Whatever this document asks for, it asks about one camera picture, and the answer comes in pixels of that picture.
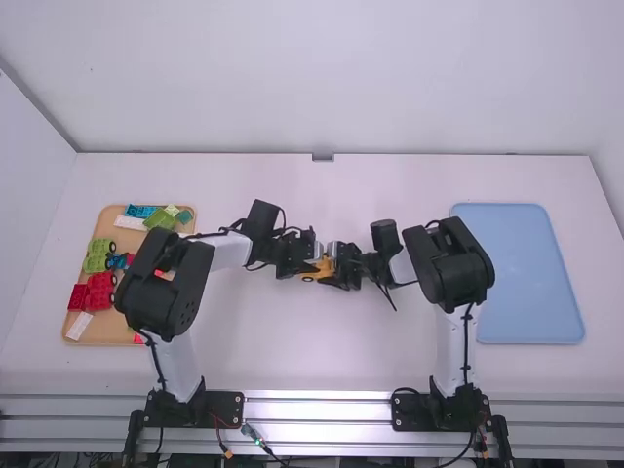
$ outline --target green lego brick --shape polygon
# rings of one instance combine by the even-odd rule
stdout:
[[[89,254],[107,254],[109,252],[115,252],[117,246],[112,239],[101,238],[94,239],[87,246],[87,252]]]
[[[147,229],[152,229],[156,226],[164,227],[165,229],[173,229],[176,227],[176,219],[162,208],[159,208],[152,216],[143,222],[143,225]]]
[[[189,210],[179,212],[175,218],[182,224],[188,224],[193,219],[193,214]]]
[[[91,253],[82,262],[82,269],[88,275],[106,271],[106,255],[104,253]]]
[[[176,216],[179,213],[179,208],[176,205],[167,205],[165,211],[171,216]]]

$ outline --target red lego brick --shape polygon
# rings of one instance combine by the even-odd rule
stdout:
[[[104,271],[92,275],[87,280],[89,293],[85,299],[85,310],[109,309],[113,301],[113,290],[117,284],[117,277],[112,271]]]
[[[89,293],[89,288],[84,284],[74,285],[74,289],[71,292],[69,298],[69,304],[67,310],[85,310],[85,298]]]

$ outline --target metal frame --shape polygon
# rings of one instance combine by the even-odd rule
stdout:
[[[278,455],[454,456],[468,435],[397,433],[389,392],[247,391],[245,418]],[[624,402],[501,400],[517,458],[624,459]],[[120,452],[128,417],[144,395],[0,395],[0,451]],[[156,449],[145,429],[139,451]],[[236,430],[223,430],[235,454],[261,455]],[[220,453],[212,429],[166,429],[161,452]]]

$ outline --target blue mat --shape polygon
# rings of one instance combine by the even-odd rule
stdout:
[[[490,256],[482,343],[575,344],[585,335],[566,266],[546,211],[534,204],[460,203],[451,210]]]

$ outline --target wooden tray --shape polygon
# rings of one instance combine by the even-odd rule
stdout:
[[[192,208],[183,205],[177,205],[177,207],[181,210],[189,210],[193,213],[193,219],[186,225],[181,225],[180,223],[177,224],[177,232],[192,234],[195,230],[195,211]],[[117,244],[117,254],[136,254],[140,244],[143,242],[143,239],[145,239],[146,232],[115,227],[113,225],[117,215],[122,215],[125,210],[126,205],[109,205],[105,207],[99,213],[96,228],[91,239],[100,237],[110,238],[115,241],[115,244]],[[85,253],[88,243],[89,241],[85,242]],[[80,274],[76,283],[87,283],[89,275],[82,270],[82,264],[80,268]],[[121,279],[123,270],[117,270],[115,274],[118,276],[118,279]],[[73,285],[67,290],[67,301],[69,301],[69,295],[71,294],[72,288]],[[65,335],[78,318],[78,315],[80,315],[80,312],[67,311],[65,321],[62,324],[62,339],[66,342],[71,344],[134,344],[135,332],[128,328],[126,318],[117,312],[114,307],[107,310],[93,312],[94,318],[84,330],[78,341],[67,338]]]

